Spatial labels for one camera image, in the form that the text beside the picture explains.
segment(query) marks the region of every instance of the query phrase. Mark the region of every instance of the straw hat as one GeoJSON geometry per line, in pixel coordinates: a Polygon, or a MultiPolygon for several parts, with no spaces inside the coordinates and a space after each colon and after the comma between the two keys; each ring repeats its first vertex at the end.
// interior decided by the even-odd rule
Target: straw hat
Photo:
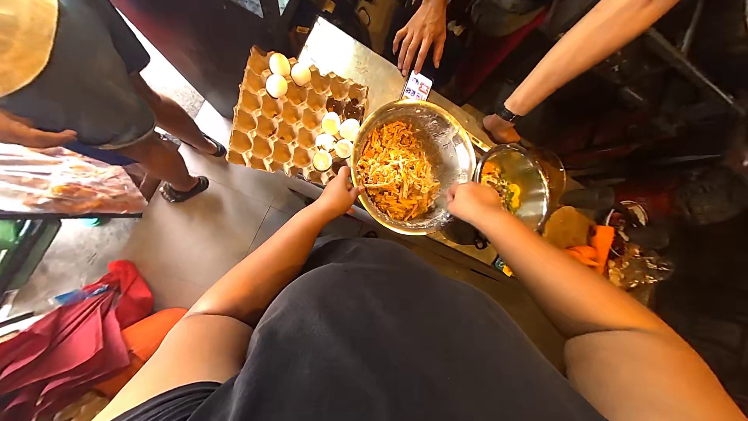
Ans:
{"type": "Polygon", "coordinates": [[[57,0],[0,0],[0,97],[28,85],[52,53],[57,0]]]}

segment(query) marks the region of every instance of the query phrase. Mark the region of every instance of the black slipper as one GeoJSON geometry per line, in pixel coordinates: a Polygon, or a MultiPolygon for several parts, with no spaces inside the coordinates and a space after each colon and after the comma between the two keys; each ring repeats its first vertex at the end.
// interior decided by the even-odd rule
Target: black slipper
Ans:
{"type": "Polygon", "coordinates": [[[223,146],[223,145],[221,145],[220,143],[218,143],[217,140],[215,140],[214,138],[206,135],[205,133],[203,133],[203,137],[205,138],[205,140],[207,140],[208,142],[211,142],[212,144],[215,145],[216,151],[215,151],[214,154],[211,154],[211,155],[213,155],[214,157],[219,157],[220,158],[220,157],[223,157],[226,154],[226,147],[223,146]]]}
{"type": "Polygon", "coordinates": [[[160,192],[161,192],[161,197],[166,199],[167,202],[181,203],[187,199],[192,198],[193,196],[196,196],[198,193],[204,192],[207,189],[208,189],[208,177],[205,177],[203,175],[198,175],[197,184],[195,184],[194,187],[192,187],[187,192],[180,192],[179,190],[175,190],[169,183],[164,183],[164,185],[161,186],[160,192]]]}

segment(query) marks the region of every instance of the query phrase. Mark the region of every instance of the stainless steel bowl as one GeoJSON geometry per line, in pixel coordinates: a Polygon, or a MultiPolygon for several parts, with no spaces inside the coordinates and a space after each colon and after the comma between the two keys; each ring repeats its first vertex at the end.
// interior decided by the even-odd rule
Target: stainless steel bowl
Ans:
{"type": "Polygon", "coordinates": [[[480,173],[487,162],[499,165],[504,179],[519,186],[520,204],[515,215],[528,228],[539,231],[551,208],[551,190],[548,176],[536,157],[514,143],[496,146],[481,157],[473,181],[480,182],[480,173]]]}
{"type": "Polygon", "coordinates": [[[405,222],[380,212],[367,194],[360,196],[361,203],[379,223],[400,234],[426,235],[437,232],[452,218],[447,212],[444,193],[452,183],[465,183],[473,177],[476,163],[470,138],[452,115],[433,103],[397,100],[385,104],[367,117],[353,142],[351,173],[354,186],[364,183],[356,169],[356,163],[361,157],[369,133],[394,121],[412,124],[415,136],[423,141],[434,174],[441,183],[434,206],[424,215],[405,222]]]}

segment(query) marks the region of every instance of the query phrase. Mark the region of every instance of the leg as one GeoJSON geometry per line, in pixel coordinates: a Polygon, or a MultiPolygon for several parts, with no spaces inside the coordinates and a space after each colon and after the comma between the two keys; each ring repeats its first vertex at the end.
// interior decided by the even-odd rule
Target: leg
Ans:
{"type": "Polygon", "coordinates": [[[197,184],[197,178],[189,174],[182,155],[169,149],[156,133],[117,152],[138,161],[148,175],[168,182],[174,190],[186,192],[197,184]]]}
{"type": "Polygon", "coordinates": [[[151,89],[140,76],[140,73],[131,73],[130,79],[132,80],[132,84],[135,85],[135,90],[145,100],[145,103],[148,104],[148,107],[156,116],[156,126],[161,127],[205,154],[214,154],[218,150],[214,144],[208,142],[203,137],[203,134],[192,118],[176,101],[151,89]]]}

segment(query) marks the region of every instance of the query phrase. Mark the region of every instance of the egg carton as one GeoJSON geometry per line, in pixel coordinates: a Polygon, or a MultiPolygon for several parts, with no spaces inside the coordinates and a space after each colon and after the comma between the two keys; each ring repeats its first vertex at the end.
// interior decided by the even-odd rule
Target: egg carton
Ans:
{"type": "MultiPolygon", "coordinates": [[[[315,139],[322,132],[322,117],[328,111],[336,111],[341,118],[351,117],[361,122],[369,88],[334,73],[322,75],[312,65],[309,82],[298,86],[286,76],[288,92],[275,99],[265,89],[265,82],[272,74],[270,55],[252,47],[239,86],[239,102],[234,107],[226,160],[327,184],[335,176],[333,169],[342,164],[334,151],[330,151],[333,166],[329,170],[317,171],[312,164],[319,150],[315,139]]],[[[291,58],[289,62],[293,66],[298,61],[291,58]]]]}

